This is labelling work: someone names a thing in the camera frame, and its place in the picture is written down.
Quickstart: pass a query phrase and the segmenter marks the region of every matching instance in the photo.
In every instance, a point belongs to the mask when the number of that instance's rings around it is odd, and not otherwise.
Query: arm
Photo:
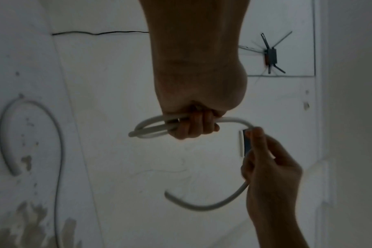
[[[179,139],[218,131],[213,117],[235,108],[247,76],[238,39],[249,0],[140,0],[150,32],[155,91],[164,114],[193,112]],[[205,111],[197,113],[195,106]]]
[[[249,182],[247,211],[261,248],[308,248],[295,218],[301,167],[261,128],[247,136],[252,151],[244,158],[242,175]]]

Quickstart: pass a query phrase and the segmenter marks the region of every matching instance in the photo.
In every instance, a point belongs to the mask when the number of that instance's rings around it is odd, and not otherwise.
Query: cable
[[[178,127],[179,123],[169,123],[169,124],[162,124],[162,125],[157,125],[153,127],[147,127],[149,125],[155,124],[160,121],[175,121],[178,119],[183,119],[183,118],[188,118],[190,115],[189,114],[177,114],[177,115],[166,115],[166,116],[156,116],[149,118],[145,121],[142,121],[137,124],[135,127],[134,131],[129,133],[129,137],[138,137],[142,139],[150,139],[154,137],[159,137],[168,134],[168,130],[172,130]],[[214,121],[215,123],[239,123],[243,124],[248,128],[253,128],[254,126],[249,123],[248,121],[245,121],[240,118],[234,118],[234,117],[221,117],[217,118]],[[232,202],[234,199],[236,199],[248,186],[248,183],[245,182],[240,186],[240,188],[235,191],[232,195],[227,197],[226,199],[219,201],[214,204],[210,205],[195,205],[192,203],[188,203],[183,201],[182,199],[176,197],[175,195],[171,194],[168,191],[164,192],[164,196],[166,199],[171,201],[172,203],[182,207],[186,208],[189,210],[193,211],[211,211],[214,209],[218,209],[224,205],[227,205],[228,203]]]
[[[85,31],[67,31],[67,32],[60,32],[60,33],[53,33],[52,36],[63,35],[63,34],[89,34],[89,35],[103,35],[103,34],[115,34],[115,33],[143,33],[148,34],[148,31],[110,31],[110,32],[103,32],[103,33],[91,33]]]
[[[51,111],[44,106],[42,103],[37,102],[32,99],[27,99],[27,98],[19,98],[9,104],[6,109],[4,110],[1,120],[0,120],[0,148],[1,148],[1,153],[6,161],[6,165],[9,168],[11,174],[13,176],[18,176],[19,174],[22,173],[20,167],[16,164],[16,160],[13,158],[12,153],[10,152],[10,144],[7,139],[7,134],[9,132],[9,123],[10,123],[10,118],[12,117],[12,114],[14,111],[21,105],[23,104],[32,104],[34,106],[37,106],[41,110],[43,110],[49,118],[52,120],[54,123],[54,126],[57,130],[58,136],[59,136],[59,141],[61,144],[61,164],[59,166],[59,173],[58,173],[58,178],[56,180],[56,190],[55,190],[55,199],[54,199],[54,236],[55,236],[55,243],[58,248],[60,248],[60,236],[58,234],[61,233],[56,220],[57,220],[57,209],[58,209],[58,194],[59,194],[59,187],[60,187],[60,180],[61,180],[61,172],[63,168],[63,164],[65,162],[65,143],[64,143],[64,138],[61,130],[61,126],[59,125],[58,121],[54,117],[54,115],[51,113]]]

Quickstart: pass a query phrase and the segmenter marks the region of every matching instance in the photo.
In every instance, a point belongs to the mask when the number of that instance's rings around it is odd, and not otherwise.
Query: person's right hand
[[[247,211],[251,220],[265,227],[278,218],[295,221],[302,168],[277,140],[265,135],[262,128],[247,131],[246,136],[252,148],[243,160],[241,172],[249,183]]]

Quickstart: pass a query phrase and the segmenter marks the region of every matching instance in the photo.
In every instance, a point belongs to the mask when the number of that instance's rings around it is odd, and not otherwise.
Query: black cable
[[[89,35],[102,35],[102,34],[114,34],[114,33],[149,33],[148,31],[110,31],[110,32],[103,32],[103,33],[91,33],[85,31],[67,31],[67,32],[60,32],[60,33],[53,33],[52,36],[63,35],[63,34],[89,34]]]

